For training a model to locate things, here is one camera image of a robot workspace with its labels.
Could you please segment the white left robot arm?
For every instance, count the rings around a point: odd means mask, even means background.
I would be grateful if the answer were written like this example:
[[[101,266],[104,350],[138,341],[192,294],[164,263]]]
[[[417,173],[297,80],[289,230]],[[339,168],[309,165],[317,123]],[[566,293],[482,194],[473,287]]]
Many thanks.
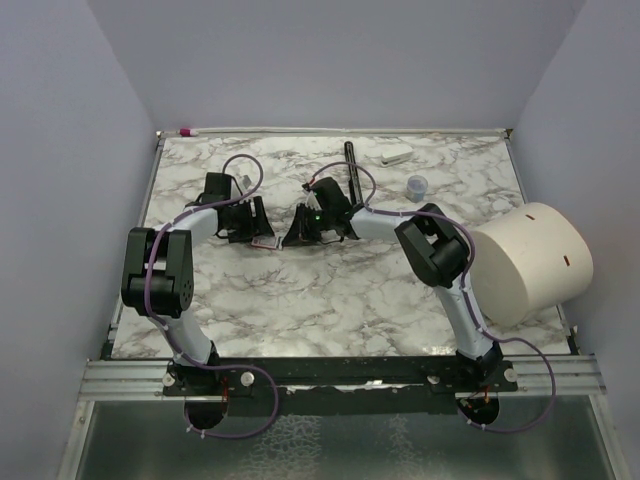
[[[227,173],[207,174],[204,190],[174,220],[130,230],[121,283],[123,304],[154,324],[174,363],[189,367],[186,382],[202,395],[218,388],[221,371],[215,344],[190,310],[193,249],[217,235],[230,244],[275,237],[263,199]]]

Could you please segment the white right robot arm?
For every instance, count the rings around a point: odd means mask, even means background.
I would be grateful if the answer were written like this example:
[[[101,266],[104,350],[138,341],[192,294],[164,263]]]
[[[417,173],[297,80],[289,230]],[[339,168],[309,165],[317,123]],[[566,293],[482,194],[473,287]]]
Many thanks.
[[[355,204],[331,177],[314,180],[303,189],[307,198],[296,206],[282,245],[319,244],[329,231],[340,240],[399,243],[413,273],[435,291],[445,310],[461,363],[461,383],[472,391],[491,384],[503,354],[498,342],[484,332],[485,324],[467,277],[473,250],[460,228],[433,203],[408,213]]]

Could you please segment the red white staple box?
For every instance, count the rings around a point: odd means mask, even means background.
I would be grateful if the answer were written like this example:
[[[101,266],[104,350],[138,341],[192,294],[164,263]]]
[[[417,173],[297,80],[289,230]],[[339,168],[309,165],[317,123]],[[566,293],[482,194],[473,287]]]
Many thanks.
[[[278,236],[255,237],[251,241],[251,246],[267,250],[279,250],[281,248],[281,238]]]

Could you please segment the white stapler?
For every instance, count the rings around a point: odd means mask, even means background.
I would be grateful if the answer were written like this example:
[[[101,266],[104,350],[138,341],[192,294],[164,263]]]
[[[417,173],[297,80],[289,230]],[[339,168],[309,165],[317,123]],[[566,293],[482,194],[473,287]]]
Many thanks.
[[[382,167],[390,167],[393,165],[404,163],[410,160],[414,150],[408,146],[392,146],[386,149],[380,156],[379,163]]]

